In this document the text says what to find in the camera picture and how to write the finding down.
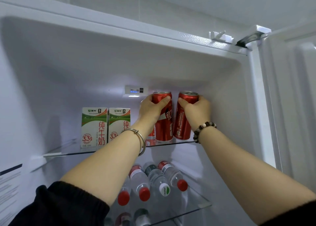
person's arm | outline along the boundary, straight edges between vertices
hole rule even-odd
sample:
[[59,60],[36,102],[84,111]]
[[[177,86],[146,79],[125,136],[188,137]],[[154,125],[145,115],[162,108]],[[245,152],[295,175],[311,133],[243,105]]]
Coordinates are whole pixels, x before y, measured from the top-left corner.
[[[139,118],[131,126],[138,130],[144,139],[152,132],[161,110],[170,101],[170,97],[164,98],[158,104],[152,103],[151,100],[152,95],[149,95],[142,101]],[[71,169],[61,181],[77,186],[112,205],[142,144],[138,135],[130,130],[125,131]]]
[[[210,121],[211,106],[202,96],[195,104],[181,98],[178,101],[192,130]],[[308,188],[246,152],[216,128],[204,128],[198,139],[219,175],[256,224],[316,199]]]

refrigerator door hinge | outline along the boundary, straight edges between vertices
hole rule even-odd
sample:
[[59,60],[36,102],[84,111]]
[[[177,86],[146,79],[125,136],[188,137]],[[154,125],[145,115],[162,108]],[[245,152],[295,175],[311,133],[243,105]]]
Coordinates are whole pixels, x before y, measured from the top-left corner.
[[211,40],[216,40],[219,42],[225,42],[228,44],[232,44],[234,38],[232,38],[232,36],[225,34],[225,31],[223,32],[209,32],[209,39]]
[[251,26],[247,31],[241,34],[240,37],[234,39],[233,44],[246,48],[246,44],[261,39],[262,35],[267,35],[271,29],[259,25]]

forearm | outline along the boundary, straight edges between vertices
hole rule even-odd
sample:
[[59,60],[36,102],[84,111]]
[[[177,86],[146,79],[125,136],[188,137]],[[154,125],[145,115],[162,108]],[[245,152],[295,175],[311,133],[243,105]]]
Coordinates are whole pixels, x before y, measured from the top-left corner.
[[316,199],[308,188],[238,147],[213,127],[203,129],[199,141],[256,224]]
[[[137,121],[131,128],[139,130],[144,138],[152,130],[150,123],[145,120]],[[75,185],[112,205],[140,152],[141,144],[142,140],[134,132],[125,131],[71,169],[61,181]]]

ceiling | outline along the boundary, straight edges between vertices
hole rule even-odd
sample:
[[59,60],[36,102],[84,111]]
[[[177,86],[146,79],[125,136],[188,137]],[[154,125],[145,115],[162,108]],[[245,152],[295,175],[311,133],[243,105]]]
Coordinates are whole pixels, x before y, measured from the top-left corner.
[[165,0],[199,12],[273,30],[316,15],[316,0]]

right arm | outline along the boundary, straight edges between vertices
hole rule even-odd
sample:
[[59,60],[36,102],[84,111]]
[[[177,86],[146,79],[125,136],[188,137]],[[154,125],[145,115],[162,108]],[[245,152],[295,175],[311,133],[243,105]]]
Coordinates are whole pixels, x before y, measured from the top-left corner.
[[[180,98],[179,103],[193,130],[210,121],[210,103],[202,96],[195,104]],[[243,150],[216,128],[204,128],[198,139],[219,175],[256,224],[316,200],[308,188]]]

